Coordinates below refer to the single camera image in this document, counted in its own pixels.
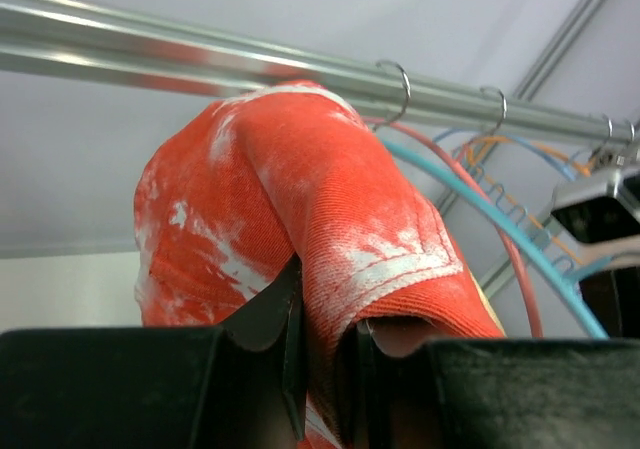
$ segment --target red cloth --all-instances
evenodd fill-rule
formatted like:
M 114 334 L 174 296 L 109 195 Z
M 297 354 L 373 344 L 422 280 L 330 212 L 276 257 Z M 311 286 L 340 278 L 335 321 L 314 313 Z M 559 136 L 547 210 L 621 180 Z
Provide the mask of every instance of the red cloth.
M 451 335 L 502 335 L 433 205 L 317 84 L 211 104 L 158 149 L 134 205 L 147 325 L 218 323 L 299 254 L 310 398 L 334 430 L 336 348 L 358 320 L 417 316 Z M 333 447 L 321 426 L 309 421 L 306 447 Z

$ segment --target red garment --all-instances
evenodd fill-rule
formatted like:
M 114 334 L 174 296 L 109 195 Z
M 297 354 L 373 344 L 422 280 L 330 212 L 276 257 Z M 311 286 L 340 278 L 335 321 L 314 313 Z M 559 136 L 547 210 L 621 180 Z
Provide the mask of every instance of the red garment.
M 334 430 L 334 356 L 356 321 L 417 316 L 452 335 L 502 335 L 433 205 L 317 84 L 211 104 L 158 149 L 134 205 L 146 325 L 218 323 L 299 254 L 310 397 Z M 308 419 L 304 445 L 333 447 Z

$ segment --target white panel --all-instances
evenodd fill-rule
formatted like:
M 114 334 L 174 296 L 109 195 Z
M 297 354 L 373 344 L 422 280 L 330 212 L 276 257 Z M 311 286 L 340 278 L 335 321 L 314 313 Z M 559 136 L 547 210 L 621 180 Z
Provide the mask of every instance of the white panel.
M 0 332 L 51 326 L 138 326 L 136 252 L 0 260 Z
M 577 0 L 88 1 L 508 92 Z M 0 256 L 131 247 L 144 163 L 206 102 L 0 74 Z
M 639 14 L 640 0 L 607 0 L 543 87 L 536 102 L 582 113 L 605 113 L 616 120 L 629 118 L 635 122 L 640 110 Z M 607 133 L 607 122 L 603 120 L 603 140 Z M 555 147 L 568 153 L 577 149 Z M 550 201 L 554 186 L 562 180 L 537 157 L 514 146 L 499 148 L 487 168 L 534 214 Z M 502 252 L 502 247 L 493 235 L 495 231 L 488 224 L 480 227 L 479 222 L 480 218 L 464 203 L 456 204 L 447 216 L 447 223 L 472 267 L 482 274 Z M 546 329 L 556 335 L 574 333 L 576 326 L 565 309 L 549 295 L 549 289 L 539 279 L 538 283 Z M 507 325 L 514 333 L 525 333 L 527 322 L 521 299 L 513 292 L 517 287 L 512 285 L 508 291 L 510 294 L 497 298 L 499 315 L 510 321 Z

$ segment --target clothes rail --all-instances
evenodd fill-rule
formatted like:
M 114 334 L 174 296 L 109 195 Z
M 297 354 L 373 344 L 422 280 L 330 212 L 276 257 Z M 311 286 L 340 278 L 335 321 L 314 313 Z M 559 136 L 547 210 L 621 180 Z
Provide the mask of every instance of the clothes rail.
M 385 117 L 404 102 L 393 68 L 323 56 L 74 0 L 0 0 L 0 70 L 227 97 L 283 80 L 312 79 L 363 115 Z M 493 127 L 499 96 L 409 75 L 403 120 Z M 509 100 L 505 133 L 576 144 L 625 144 L 626 123 Z

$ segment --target silver pipe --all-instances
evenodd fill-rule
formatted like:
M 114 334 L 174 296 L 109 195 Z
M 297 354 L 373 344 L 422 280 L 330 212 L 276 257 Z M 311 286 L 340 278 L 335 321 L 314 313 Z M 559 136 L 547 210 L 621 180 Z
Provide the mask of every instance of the silver pipe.
M 227 97 L 306 78 L 382 117 L 404 101 L 402 78 L 365 64 L 263 41 L 188 27 L 73 0 L 0 0 L 0 69 L 150 89 Z M 480 89 L 410 75 L 404 120 L 491 127 L 501 101 Z M 509 101 L 506 133 L 573 143 L 601 142 L 597 117 Z M 615 123 L 612 144 L 629 141 Z
M 587 25 L 591 22 L 596 13 L 600 10 L 606 0 L 579 0 L 573 8 L 565 22 L 560 26 L 547 47 L 542 51 L 536 62 L 531 66 L 524 79 L 513 92 L 512 97 L 523 101 L 532 101 L 540 88 L 556 70 L 558 64 L 564 59 L 573 47 Z M 491 149 L 481 159 L 486 162 L 494 153 L 498 146 L 491 145 Z M 436 207 L 445 217 L 453 204 L 458 201 L 458 195 L 450 189 L 440 195 L 436 202 Z

